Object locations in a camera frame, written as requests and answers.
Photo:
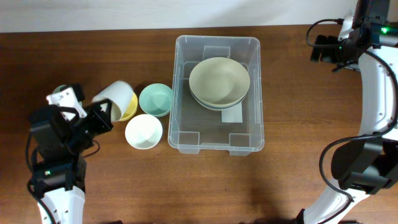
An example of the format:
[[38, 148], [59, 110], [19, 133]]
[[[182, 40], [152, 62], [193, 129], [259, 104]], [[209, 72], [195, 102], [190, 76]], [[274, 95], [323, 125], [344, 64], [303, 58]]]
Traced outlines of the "blue plate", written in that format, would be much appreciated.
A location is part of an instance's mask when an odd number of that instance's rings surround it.
[[245, 94], [240, 94], [237, 91], [199, 91], [195, 93], [193, 90], [190, 90], [192, 96], [199, 99], [201, 102], [210, 105], [210, 106], [230, 106], [233, 105], [247, 97], [248, 92]]

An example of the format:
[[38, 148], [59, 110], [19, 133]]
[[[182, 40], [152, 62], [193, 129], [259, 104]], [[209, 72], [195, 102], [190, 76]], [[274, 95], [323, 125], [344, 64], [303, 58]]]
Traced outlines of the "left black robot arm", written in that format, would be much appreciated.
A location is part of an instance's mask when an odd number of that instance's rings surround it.
[[25, 161], [32, 174], [27, 190], [37, 202], [42, 223], [82, 223], [86, 161], [83, 151], [98, 144], [97, 135], [112, 130], [110, 100], [84, 107], [47, 105], [29, 116]]

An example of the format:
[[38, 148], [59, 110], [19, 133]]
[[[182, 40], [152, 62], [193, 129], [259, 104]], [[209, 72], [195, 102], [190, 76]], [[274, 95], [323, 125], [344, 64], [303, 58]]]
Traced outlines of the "green bowl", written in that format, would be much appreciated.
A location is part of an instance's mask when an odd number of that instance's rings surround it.
[[154, 83], [145, 87], [139, 96], [143, 112], [155, 117], [167, 115], [172, 106], [173, 91], [167, 85]]

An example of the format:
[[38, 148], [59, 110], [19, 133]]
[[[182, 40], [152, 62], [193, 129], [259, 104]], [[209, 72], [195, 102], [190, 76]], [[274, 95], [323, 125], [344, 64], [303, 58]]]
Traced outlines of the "yellow bowl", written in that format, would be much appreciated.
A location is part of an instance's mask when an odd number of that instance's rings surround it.
[[135, 115], [137, 108], [138, 108], [138, 98], [137, 95], [134, 93], [120, 121], [127, 121], [131, 119]]

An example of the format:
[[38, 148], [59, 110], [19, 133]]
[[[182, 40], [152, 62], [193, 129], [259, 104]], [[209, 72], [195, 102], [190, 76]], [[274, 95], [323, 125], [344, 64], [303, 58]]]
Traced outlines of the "cream cup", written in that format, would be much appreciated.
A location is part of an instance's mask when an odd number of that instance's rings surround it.
[[111, 121], [116, 122], [125, 114], [133, 94], [130, 84], [118, 80], [95, 95], [92, 102], [109, 99], [112, 102]]

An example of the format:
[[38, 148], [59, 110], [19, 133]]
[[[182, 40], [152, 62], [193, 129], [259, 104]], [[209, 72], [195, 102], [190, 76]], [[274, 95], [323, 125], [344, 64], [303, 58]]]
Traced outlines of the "green cup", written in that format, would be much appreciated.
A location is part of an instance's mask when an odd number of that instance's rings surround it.
[[54, 91], [52, 92], [52, 94], [59, 93], [59, 92], [61, 91], [61, 89], [62, 89], [63, 87], [65, 87], [65, 86], [66, 86], [66, 85], [60, 85], [60, 86], [56, 87], [56, 89], [54, 89]]

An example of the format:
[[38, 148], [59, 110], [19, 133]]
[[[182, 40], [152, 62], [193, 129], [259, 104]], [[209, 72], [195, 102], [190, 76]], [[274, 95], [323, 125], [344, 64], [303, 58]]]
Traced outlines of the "white bowl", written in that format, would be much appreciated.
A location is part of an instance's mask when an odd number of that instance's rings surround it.
[[125, 128], [127, 143], [140, 150], [152, 149], [160, 142], [163, 134], [161, 122], [155, 116], [140, 114], [131, 119]]

